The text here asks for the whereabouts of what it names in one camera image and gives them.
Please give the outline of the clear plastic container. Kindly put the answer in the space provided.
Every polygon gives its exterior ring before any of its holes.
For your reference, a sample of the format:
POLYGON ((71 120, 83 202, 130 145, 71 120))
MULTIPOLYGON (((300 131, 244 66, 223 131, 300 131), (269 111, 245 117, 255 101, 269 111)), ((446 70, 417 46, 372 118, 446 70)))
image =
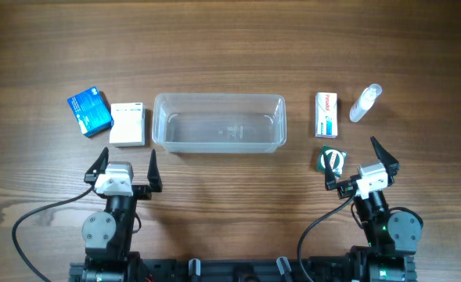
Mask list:
POLYGON ((286 142, 277 94, 161 93, 151 139, 170 153, 270 154, 286 142))

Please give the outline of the white Hansaplast plaster box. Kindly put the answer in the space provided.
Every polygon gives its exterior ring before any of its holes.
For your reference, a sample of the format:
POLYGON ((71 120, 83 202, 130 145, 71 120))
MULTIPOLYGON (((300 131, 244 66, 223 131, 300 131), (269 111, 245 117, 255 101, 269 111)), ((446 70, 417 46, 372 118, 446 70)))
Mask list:
POLYGON ((146 112, 143 103, 112 103, 113 119, 110 144, 144 146, 146 143, 146 112))

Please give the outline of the blue VapoDrops box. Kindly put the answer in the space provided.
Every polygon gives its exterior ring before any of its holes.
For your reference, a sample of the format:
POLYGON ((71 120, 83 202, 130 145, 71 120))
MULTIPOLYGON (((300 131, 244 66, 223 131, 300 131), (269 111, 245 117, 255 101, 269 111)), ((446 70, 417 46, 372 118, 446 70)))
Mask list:
POLYGON ((91 137, 112 124, 108 107, 97 87, 93 86, 67 99, 81 134, 91 137))

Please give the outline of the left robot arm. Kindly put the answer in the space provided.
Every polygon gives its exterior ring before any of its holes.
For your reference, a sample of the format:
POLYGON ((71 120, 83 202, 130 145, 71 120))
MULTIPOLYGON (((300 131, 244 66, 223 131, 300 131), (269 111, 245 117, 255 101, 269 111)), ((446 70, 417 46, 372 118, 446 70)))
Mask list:
POLYGON ((104 148, 85 173, 84 181, 106 201, 103 211, 91 214, 82 226, 85 262, 79 281, 126 282, 147 281, 149 270, 140 254, 131 250, 132 235, 139 221, 138 201, 149 201, 160 193, 163 184, 157 167, 157 155, 151 152, 148 183, 133 183, 134 172, 128 161, 110 161, 104 148))

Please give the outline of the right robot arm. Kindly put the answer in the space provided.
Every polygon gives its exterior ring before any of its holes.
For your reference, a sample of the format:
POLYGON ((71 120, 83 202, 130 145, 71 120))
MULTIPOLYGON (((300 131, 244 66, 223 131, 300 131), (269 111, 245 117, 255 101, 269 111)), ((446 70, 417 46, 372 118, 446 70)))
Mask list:
POLYGON ((417 280, 414 254, 423 220, 408 208, 388 206, 383 190, 394 184, 400 164, 375 137, 370 140, 377 163, 358 167, 358 174, 344 181, 336 180, 330 166, 325 169, 326 189, 351 200, 368 245, 354 246, 341 257, 313 262, 312 267, 320 272, 318 277, 323 281, 417 280))

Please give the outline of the green Zam-Buk box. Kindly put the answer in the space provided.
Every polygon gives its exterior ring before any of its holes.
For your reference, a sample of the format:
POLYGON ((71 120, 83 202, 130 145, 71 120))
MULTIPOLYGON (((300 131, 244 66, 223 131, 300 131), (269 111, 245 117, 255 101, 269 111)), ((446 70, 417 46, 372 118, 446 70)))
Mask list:
POLYGON ((324 173, 326 170, 325 158, 323 155, 327 156, 333 174, 337 178, 340 177, 343 174, 348 154, 345 151, 335 149, 331 146, 322 146, 321 153, 316 163, 316 170, 321 173, 324 173))

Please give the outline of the white Panadol box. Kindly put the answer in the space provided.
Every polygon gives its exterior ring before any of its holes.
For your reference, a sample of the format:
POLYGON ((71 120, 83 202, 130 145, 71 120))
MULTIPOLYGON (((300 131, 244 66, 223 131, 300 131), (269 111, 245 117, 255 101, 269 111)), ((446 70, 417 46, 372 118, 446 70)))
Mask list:
POLYGON ((337 94, 318 92, 315 96, 315 136, 336 138, 337 135, 337 94))

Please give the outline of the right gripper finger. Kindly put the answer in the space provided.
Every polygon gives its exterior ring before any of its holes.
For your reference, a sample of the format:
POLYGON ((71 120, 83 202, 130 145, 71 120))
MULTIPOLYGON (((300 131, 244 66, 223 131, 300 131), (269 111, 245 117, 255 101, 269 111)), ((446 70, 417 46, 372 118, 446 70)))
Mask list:
POLYGON ((373 145, 373 149, 375 150, 376 157, 384 165, 387 174, 397 175, 399 170, 398 160, 393 155, 388 153, 374 136, 370 137, 370 141, 373 145))
POLYGON ((327 190, 334 190, 336 188, 336 177, 333 174, 330 159, 327 157, 326 153, 323 153, 323 159, 325 161, 325 187, 327 190))

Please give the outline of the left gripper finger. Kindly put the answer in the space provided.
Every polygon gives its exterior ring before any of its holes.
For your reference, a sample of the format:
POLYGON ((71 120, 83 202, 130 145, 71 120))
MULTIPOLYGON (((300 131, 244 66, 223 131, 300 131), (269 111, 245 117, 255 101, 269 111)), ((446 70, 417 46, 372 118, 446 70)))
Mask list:
POLYGON ((106 170, 106 166, 109 160, 109 149, 104 147, 99 157, 87 170, 84 177, 85 183, 95 183, 100 174, 103 174, 106 170))
POLYGON ((157 154, 154 149, 151 151, 149 167, 147 172, 147 179, 149 181, 149 189, 154 193, 161 193, 163 184, 160 177, 159 168, 157 165, 157 154))

